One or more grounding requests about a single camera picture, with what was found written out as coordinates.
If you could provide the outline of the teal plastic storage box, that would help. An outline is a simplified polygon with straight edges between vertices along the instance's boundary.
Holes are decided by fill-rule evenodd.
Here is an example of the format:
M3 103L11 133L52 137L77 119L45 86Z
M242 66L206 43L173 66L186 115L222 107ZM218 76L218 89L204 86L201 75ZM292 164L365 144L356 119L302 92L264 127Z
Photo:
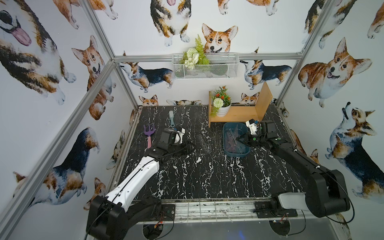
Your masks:
M225 123L223 126L223 149L228 157L243 158L248 155L251 148L237 140L248 132L243 123Z

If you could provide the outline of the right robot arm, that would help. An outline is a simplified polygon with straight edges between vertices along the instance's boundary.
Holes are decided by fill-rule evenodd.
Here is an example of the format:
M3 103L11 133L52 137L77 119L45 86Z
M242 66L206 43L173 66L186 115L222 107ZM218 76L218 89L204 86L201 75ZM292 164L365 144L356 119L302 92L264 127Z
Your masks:
M237 137L238 142L270 151L274 157L286 161L307 182L302 193L286 192L274 197L273 204L279 209L309 211L318 218L354 209L340 171L318 165L300 152L290 139L278 135L272 121L249 120L246 126L248 131Z

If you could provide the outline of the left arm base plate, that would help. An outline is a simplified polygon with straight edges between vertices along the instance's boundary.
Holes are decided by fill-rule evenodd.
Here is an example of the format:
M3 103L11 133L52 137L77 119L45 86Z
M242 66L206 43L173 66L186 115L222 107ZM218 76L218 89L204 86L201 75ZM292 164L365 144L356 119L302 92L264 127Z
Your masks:
M157 207L146 217L140 217L139 222L164 222L174 221L176 215L175 204L162 204L161 208Z

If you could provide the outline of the smoky large triangle ruler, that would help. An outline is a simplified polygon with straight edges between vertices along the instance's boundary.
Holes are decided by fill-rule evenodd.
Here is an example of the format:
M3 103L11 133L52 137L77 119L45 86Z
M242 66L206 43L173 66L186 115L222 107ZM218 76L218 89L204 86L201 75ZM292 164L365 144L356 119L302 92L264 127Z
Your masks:
M246 152L245 147L236 140L239 136L239 130L237 128L225 131L225 149L227 152L231 154L244 154Z

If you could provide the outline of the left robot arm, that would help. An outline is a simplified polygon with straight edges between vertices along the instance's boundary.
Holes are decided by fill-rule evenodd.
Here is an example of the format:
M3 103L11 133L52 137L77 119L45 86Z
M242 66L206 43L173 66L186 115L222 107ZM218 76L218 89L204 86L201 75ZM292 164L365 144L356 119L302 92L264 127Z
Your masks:
M97 196L91 202L86 236L97 240L122 240L139 222L162 222L167 212L160 199L149 196L136 204L133 200L161 165L191 151L186 129L165 128L160 139L147 148L133 171L106 196Z

